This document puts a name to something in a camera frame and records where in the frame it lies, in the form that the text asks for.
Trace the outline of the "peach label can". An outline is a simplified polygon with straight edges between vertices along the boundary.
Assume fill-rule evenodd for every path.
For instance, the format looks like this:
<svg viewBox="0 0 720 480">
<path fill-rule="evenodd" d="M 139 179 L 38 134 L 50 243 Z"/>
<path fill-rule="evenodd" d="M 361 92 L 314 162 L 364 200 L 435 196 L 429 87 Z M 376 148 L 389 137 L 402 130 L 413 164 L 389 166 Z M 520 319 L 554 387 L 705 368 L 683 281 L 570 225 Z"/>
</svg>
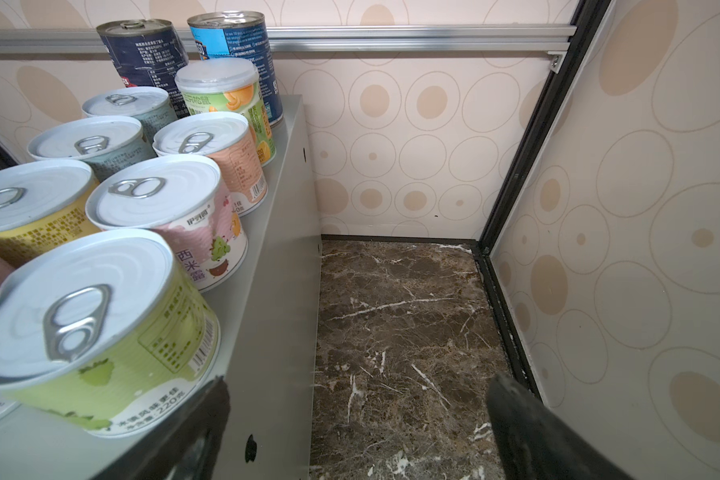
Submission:
<svg viewBox="0 0 720 480">
<path fill-rule="evenodd" d="M 268 185 L 254 136 L 241 114 L 210 112 L 179 119 L 154 135 L 153 149 L 160 156 L 195 154 L 212 159 L 239 216 L 251 213 L 266 198 Z"/>
</svg>

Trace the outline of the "dark blue red soup can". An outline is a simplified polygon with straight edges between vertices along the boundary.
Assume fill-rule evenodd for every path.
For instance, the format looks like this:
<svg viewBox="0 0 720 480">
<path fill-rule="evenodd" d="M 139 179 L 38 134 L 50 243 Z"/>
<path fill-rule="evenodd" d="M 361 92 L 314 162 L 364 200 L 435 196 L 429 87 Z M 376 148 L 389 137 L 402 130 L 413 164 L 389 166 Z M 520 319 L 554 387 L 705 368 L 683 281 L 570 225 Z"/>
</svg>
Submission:
<svg viewBox="0 0 720 480">
<path fill-rule="evenodd" d="M 165 90 L 179 118 L 189 115 L 175 82 L 189 63 L 173 24 L 164 19 L 116 20 L 96 27 L 118 75 L 126 87 L 151 86 Z"/>
</svg>

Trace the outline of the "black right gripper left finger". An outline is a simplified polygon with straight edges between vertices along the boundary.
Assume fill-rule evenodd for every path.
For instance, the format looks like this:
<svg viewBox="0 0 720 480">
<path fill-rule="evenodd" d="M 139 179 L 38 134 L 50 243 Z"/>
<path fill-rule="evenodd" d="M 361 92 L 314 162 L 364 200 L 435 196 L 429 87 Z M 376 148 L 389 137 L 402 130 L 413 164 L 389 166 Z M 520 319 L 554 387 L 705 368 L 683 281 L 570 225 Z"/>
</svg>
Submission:
<svg viewBox="0 0 720 480">
<path fill-rule="evenodd" d="M 229 414 L 227 384 L 217 376 L 96 477 L 210 479 Z"/>
</svg>

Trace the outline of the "blue progresso soup can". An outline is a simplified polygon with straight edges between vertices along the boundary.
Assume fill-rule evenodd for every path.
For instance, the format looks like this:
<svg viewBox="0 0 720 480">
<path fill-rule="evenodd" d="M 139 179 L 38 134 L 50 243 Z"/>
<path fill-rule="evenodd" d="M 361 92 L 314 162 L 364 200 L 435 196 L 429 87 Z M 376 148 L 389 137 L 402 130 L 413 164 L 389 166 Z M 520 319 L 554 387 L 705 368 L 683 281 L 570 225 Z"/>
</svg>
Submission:
<svg viewBox="0 0 720 480">
<path fill-rule="evenodd" d="M 189 17 L 187 24 L 203 60 L 243 58 L 256 66 L 269 122 L 277 125 L 282 120 L 283 106 L 265 15 L 258 11 L 211 12 Z"/>
</svg>

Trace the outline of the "green label can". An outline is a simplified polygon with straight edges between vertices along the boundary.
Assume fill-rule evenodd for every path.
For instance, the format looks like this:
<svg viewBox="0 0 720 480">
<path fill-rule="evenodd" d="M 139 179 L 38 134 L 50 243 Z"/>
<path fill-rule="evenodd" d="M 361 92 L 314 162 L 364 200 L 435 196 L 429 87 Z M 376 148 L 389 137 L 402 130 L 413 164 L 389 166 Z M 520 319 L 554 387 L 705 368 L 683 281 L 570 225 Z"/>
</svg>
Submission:
<svg viewBox="0 0 720 480">
<path fill-rule="evenodd" d="M 146 431 L 206 381 L 219 320 L 168 243 L 96 233 L 0 288 L 0 393 L 101 438 Z"/>
</svg>

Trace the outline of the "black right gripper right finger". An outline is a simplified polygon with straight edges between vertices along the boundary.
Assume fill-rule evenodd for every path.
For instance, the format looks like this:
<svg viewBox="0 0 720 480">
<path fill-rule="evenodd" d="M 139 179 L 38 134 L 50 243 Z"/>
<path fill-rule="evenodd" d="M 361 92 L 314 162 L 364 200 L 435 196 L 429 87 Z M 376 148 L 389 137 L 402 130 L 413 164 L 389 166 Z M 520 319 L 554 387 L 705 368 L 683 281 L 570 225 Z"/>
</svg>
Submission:
<svg viewBox="0 0 720 480">
<path fill-rule="evenodd" d="M 486 407 L 508 479 L 628 479 L 505 373 L 494 375 Z"/>
</svg>

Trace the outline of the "white lid can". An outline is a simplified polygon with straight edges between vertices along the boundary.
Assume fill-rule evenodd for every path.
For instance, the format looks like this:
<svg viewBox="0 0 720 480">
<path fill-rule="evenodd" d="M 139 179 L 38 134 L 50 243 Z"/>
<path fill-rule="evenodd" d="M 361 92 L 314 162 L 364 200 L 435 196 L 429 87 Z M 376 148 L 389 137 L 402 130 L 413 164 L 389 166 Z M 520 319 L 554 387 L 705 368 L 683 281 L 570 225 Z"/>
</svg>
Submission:
<svg viewBox="0 0 720 480">
<path fill-rule="evenodd" d="M 73 159 L 87 163 L 99 181 L 157 156 L 142 123 L 127 116 L 95 116 L 53 127 L 27 145 L 35 160 Z"/>
<path fill-rule="evenodd" d="M 35 161 L 0 170 L 0 257 L 18 268 L 97 233 L 85 204 L 99 185 L 78 160 Z"/>
</svg>

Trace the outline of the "teal label can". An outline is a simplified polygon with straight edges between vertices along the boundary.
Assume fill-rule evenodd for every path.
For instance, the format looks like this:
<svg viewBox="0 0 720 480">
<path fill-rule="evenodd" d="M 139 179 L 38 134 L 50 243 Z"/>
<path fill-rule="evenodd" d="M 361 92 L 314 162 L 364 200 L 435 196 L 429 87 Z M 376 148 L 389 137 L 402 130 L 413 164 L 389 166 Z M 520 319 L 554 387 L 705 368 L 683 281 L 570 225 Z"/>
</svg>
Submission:
<svg viewBox="0 0 720 480">
<path fill-rule="evenodd" d="M 139 120 L 150 145 L 159 130 L 178 119 L 169 94 L 148 86 L 105 92 L 86 100 L 82 110 L 88 117 L 119 115 Z"/>
</svg>

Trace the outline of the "yellow label can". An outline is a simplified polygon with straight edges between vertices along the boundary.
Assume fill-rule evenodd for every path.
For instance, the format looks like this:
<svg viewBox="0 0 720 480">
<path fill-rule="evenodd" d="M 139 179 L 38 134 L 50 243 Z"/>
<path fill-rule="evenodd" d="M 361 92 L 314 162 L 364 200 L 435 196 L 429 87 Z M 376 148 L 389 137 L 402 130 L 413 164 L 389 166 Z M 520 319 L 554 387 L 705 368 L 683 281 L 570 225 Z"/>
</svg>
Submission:
<svg viewBox="0 0 720 480">
<path fill-rule="evenodd" d="M 260 163 L 276 154 L 259 73 L 247 59 L 217 58 L 190 63 L 178 70 L 175 83 L 191 115 L 233 112 L 249 123 Z"/>
</svg>

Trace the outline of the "pink label can back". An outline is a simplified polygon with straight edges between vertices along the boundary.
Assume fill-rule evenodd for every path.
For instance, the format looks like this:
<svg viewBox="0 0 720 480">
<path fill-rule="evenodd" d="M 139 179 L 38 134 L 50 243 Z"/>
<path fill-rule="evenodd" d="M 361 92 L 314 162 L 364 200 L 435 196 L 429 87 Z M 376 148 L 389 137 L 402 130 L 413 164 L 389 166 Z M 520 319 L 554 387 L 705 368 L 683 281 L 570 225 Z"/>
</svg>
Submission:
<svg viewBox="0 0 720 480">
<path fill-rule="evenodd" d="M 173 154 L 138 162 L 103 180 L 85 205 L 102 230 L 147 229 L 171 247 L 198 290 L 208 291 L 243 264 L 248 238 L 217 163 Z"/>
</svg>

